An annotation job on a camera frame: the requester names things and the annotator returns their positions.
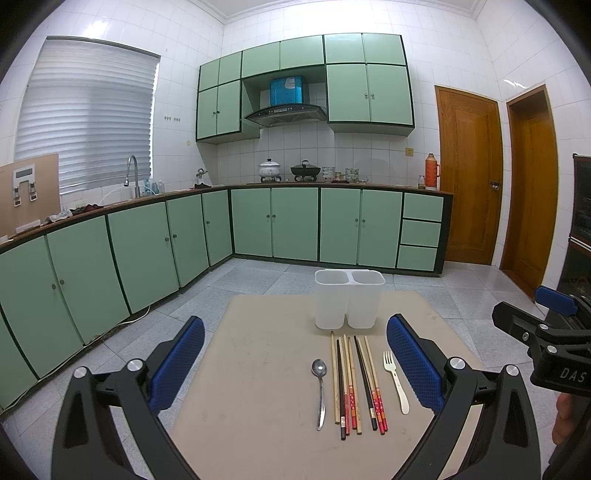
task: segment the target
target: beige tabletop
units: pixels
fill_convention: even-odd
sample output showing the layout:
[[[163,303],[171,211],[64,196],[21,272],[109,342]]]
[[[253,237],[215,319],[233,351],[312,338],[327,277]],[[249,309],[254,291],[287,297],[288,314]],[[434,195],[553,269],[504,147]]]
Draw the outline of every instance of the beige tabletop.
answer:
[[[385,292],[372,329],[344,327],[335,334],[368,335],[389,431],[381,436],[371,429],[354,354],[363,433],[352,431],[343,442],[333,409],[330,332],[314,323],[314,297],[240,295],[228,305],[195,374],[174,425],[174,443],[202,480],[391,479],[433,418],[398,369],[410,404],[409,414],[402,415],[392,376],[383,368],[382,352],[389,350],[386,323],[396,313],[448,357],[482,368],[417,292]],[[318,379],[310,371],[316,358],[329,367],[320,432]],[[441,478],[457,472],[479,412],[480,407],[472,408]]]

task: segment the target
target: window blind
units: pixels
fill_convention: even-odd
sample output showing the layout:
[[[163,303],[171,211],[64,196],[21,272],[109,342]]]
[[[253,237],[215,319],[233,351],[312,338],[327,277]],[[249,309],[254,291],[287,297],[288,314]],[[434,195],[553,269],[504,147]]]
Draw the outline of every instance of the window blind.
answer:
[[[140,178],[149,178],[158,61],[111,44],[48,38],[23,98],[15,159],[59,154],[60,194],[123,183],[132,154]]]

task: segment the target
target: spoon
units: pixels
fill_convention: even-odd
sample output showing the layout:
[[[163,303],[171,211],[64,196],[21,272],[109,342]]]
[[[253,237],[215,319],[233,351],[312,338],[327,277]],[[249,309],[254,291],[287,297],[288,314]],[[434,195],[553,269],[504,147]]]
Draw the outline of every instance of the spoon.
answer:
[[[312,362],[312,373],[318,377],[320,381],[320,406],[318,409],[318,426],[316,430],[321,431],[324,425],[324,414],[326,413],[326,406],[324,406],[324,388],[322,387],[322,377],[326,375],[326,364],[320,358]]]

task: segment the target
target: door frame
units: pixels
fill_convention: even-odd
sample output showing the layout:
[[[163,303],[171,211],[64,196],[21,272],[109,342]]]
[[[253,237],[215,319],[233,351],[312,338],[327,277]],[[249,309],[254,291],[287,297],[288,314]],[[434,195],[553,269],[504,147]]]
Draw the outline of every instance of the door frame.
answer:
[[[489,98],[483,95],[477,95],[475,93],[471,93],[471,92],[466,92],[464,90],[459,90],[459,89],[455,89],[455,88],[451,88],[451,87],[444,87],[441,85],[435,85],[435,97],[436,97],[436,106],[437,106],[437,119],[439,120],[439,136],[440,136],[440,143],[441,143],[441,122],[442,122],[442,112],[439,108],[440,105],[440,98],[439,98],[439,92],[450,92],[450,93],[458,93],[460,95],[465,95],[467,97],[470,98],[474,98],[477,100],[489,100],[491,103],[495,104],[495,110],[496,110],[496,117],[498,119],[498,124],[495,126],[495,128],[498,129],[498,135],[499,135],[499,139],[501,140],[501,150],[500,152],[498,152],[500,154],[501,157],[501,162],[499,164],[499,168],[498,171],[496,172],[498,175],[498,178],[500,179],[500,188],[502,189],[502,184],[504,181],[504,172],[503,172],[503,166],[504,166],[504,155],[503,155],[503,134],[502,134],[502,128],[501,128],[501,111],[499,108],[499,101],[495,100],[494,98]],[[440,187],[441,187],[441,183],[443,182],[443,178],[444,178],[444,173],[446,172],[445,169],[445,162],[443,161],[443,157],[441,156],[441,151],[442,149],[440,148],[440,155],[439,155],[439,159],[441,161],[441,168],[440,168]],[[501,211],[502,211],[502,197],[499,201],[499,208],[497,211],[497,215],[495,216],[495,224],[493,226],[493,230],[494,230],[494,238],[495,241],[493,243],[493,247],[491,249],[491,253],[489,255],[489,258],[487,260],[487,263],[485,265],[492,265],[492,259],[495,255],[495,246],[496,246],[496,240],[498,239],[498,235],[499,235],[499,224],[501,222]]]
[[[523,93],[522,95],[519,95],[515,98],[513,98],[512,100],[509,100],[506,103],[506,107],[507,107],[507,115],[509,118],[509,136],[511,138],[511,193],[515,192],[517,189],[520,188],[520,185],[516,185],[517,180],[515,178],[515,175],[513,175],[513,171],[515,163],[516,163],[516,157],[517,157],[517,153],[515,151],[516,147],[516,142],[514,141],[515,138],[515,134],[516,134],[516,127],[517,127],[517,114],[515,113],[515,111],[512,109],[512,107],[518,103],[520,103],[522,100],[525,100],[526,98],[529,98],[533,95],[539,94],[539,93],[543,93],[544,95],[544,99],[546,102],[546,108],[548,110],[548,114],[550,116],[550,121],[552,122],[552,138],[551,138],[551,142],[554,145],[554,152],[555,152],[555,157],[556,157],[556,185],[558,185],[558,176],[560,175],[559,170],[558,170],[558,143],[556,141],[556,126],[554,123],[554,117],[552,115],[552,105],[550,104],[550,97],[548,95],[548,90],[546,88],[546,85],[540,85],[539,87],[533,88],[525,93]],[[550,212],[550,214],[548,215],[548,218],[551,219],[553,225],[556,225],[556,213],[557,213],[557,208],[558,208],[558,193],[556,196],[556,201],[557,201],[557,205],[556,208]],[[509,262],[509,257],[512,255],[511,250],[515,249],[517,247],[517,245],[508,245],[508,240],[511,239],[512,235],[515,235],[515,233],[517,233],[521,228],[520,225],[514,225],[515,223],[515,197],[513,197],[513,195],[511,195],[511,202],[509,205],[509,218],[507,220],[507,232],[505,234],[505,239],[504,239],[504,245],[503,245],[503,256],[501,258],[501,264],[499,269],[501,271],[503,271],[528,297],[530,297],[531,299],[534,299],[534,292],[535,290],[533,290],[528,284],[526,284],[520,277],[518,277],[517,275],[515,275],[513,273],[512,270],[508,269],[508,265],[507,263]],[[550,251],[552,249],[552,242],[550,242],[550,247],[548,249],[548,255],[547,255],[547,259],[546,259],[546,268],[548,268],[548,262],[550,260]]]

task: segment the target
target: white plastic fork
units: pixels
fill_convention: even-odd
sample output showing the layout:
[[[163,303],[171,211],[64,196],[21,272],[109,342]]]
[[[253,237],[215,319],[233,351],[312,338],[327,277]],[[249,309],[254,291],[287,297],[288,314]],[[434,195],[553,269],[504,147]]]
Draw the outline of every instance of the white plastic fork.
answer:
[[[404,390],[402,389],[398,374],[396,373],[394,354],[391,351],[384,352],[384,369],[392,374],[396,390],[398,391],[398,396],[400,397],[400,409],[402,410],[402,413],[406,415],[408,413],[408,399],[406,393],[404,393]]]

